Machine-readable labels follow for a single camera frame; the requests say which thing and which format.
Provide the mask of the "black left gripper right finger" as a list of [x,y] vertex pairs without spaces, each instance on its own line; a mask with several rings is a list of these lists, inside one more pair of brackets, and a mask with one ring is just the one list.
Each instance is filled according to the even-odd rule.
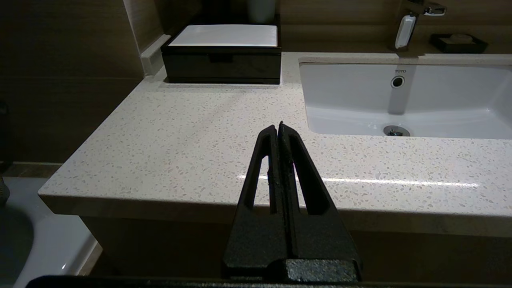
[[280,168],[286,195],[287,280],[360,280],[355,243],[299,133],[279,125]]

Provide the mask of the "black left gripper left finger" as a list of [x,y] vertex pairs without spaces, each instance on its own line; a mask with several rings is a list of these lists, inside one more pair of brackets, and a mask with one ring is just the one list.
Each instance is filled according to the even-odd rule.
[[[270,212],[259,215],[254,211],[254,201],[264,158],[268,160]],[[275,126],[271,125],[258,134],[250,159],[222,259],[222,273],[225,277],[263,278],[270,264],[287,258],[284,212],[278,134]]]

